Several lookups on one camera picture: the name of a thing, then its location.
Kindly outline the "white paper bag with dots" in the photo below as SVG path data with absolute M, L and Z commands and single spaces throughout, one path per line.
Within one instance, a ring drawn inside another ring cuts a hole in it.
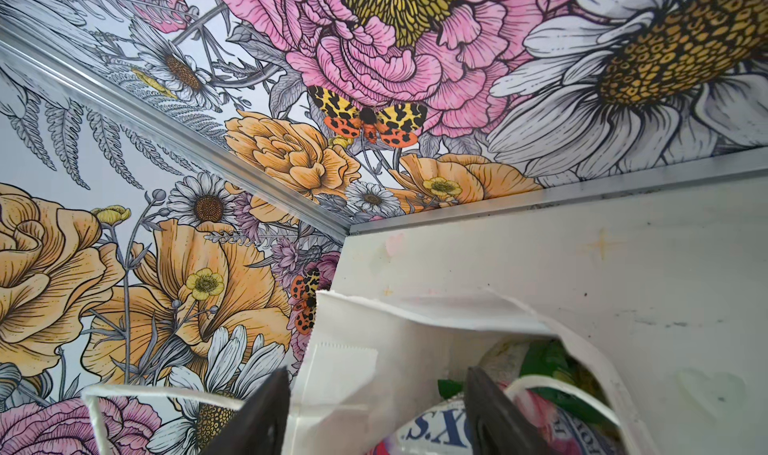
M 657 449 L 617 371 L 590 342 L 512 298 L 384 297 L 320 291 L 291 389 L 283 454 L 361 454 L 437 398 L 436 381 L 483 337 L 553 335 L 602 385 L 627 449 Z

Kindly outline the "green yellow Fox's candy packet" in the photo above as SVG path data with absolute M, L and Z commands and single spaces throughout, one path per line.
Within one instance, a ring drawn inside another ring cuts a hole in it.
M 527 421 L 557 454 L 623 454 L 620 444 L 544 398 L 526 391 L 514 399 Z M 444 401 L 417 416 L 371 454 L 470 454 L 470 424 L 462 398 Z

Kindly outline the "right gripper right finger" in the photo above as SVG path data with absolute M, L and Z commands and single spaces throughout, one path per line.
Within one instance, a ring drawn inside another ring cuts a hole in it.
M 474 455 L 555 454 L 537 428 L 479 366 L 467 370 L 464 403 Z

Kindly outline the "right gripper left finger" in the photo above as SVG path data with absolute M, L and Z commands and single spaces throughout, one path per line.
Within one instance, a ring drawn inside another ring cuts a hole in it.
M 202 455 L 280 455 L 290 407 L 286 368 L 271 373 Z

